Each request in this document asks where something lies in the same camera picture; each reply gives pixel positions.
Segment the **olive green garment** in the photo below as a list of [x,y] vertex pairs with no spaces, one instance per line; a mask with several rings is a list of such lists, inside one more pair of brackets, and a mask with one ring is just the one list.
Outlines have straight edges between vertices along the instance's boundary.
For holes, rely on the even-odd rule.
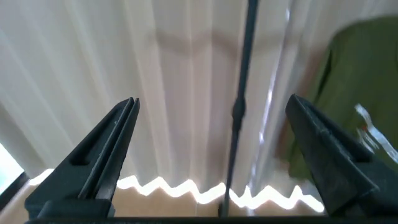
[[[305,98],[358,139],[364,126],[355,105],[371,115],[375,127],[398,149],[398,17],[359,22],[337,33]],[[291,177],[310,179],[303,155],[288,130],[284,158]],[[376,150],[388,166],[398,165],[383,149]]]

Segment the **white curtain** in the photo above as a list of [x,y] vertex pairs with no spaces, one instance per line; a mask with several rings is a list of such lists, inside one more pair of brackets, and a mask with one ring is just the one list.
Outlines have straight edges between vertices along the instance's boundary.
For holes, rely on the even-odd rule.
[[[122,177],[201,192],[226,178],[246,1],[0,2],[0,142],[31,176],[54,168],[119,101],[141,99]],[[274,148],[284,106],[328,41],[395,0],[262,0],[232,188],[295,181]]]

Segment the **green jacket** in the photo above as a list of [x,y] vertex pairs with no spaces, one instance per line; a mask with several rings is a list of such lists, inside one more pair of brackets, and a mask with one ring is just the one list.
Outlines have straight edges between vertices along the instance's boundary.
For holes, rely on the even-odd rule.
[[[359,22],[330,42],[308,95],[320,111],[358,139],[364,119],[355,105],[371,115],[374,126],[398,149],[398,17]],[[311,179],[289,127],[284,159],[291,177]],[[383,149],[375,151],[388,166],[398,165]]]

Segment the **curtain fold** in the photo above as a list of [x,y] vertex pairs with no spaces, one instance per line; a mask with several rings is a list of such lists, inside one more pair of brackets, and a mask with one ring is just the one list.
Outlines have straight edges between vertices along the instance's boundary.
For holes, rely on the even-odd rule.
[[[232,189],[289,196],[274,151],[291,93],[330,37],[394,0],[262,0]],[[0,3],[0,141],[31,176],[54,168],[119,101],[141,99],[121,177],[204,192],[226,178],[246,1]]]

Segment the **black pole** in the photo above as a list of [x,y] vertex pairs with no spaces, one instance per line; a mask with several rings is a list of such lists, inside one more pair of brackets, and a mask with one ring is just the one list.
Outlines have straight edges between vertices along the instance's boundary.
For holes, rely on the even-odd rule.
[[226,179],[226,188],[224,203],[221,205],[221,217],[228,216],[229,209],[229,189],[231,188],[233,169],[235,165],[236,151],[238,148],[239,132],[242,127],[242,119],[246,110],[246,100],[244,93],[246,83],[248,82],[248,73],[250,65],[251,50],[254,38],[254,29],[256,26],[258,0],[249,0],[248,14],[246,16],[246,27],[244,31],[244,42],[242,51],[241,71],[239,74],[238,95],[233,106],[232,117],[232,138],[231,149],[229,151],[228,174]]

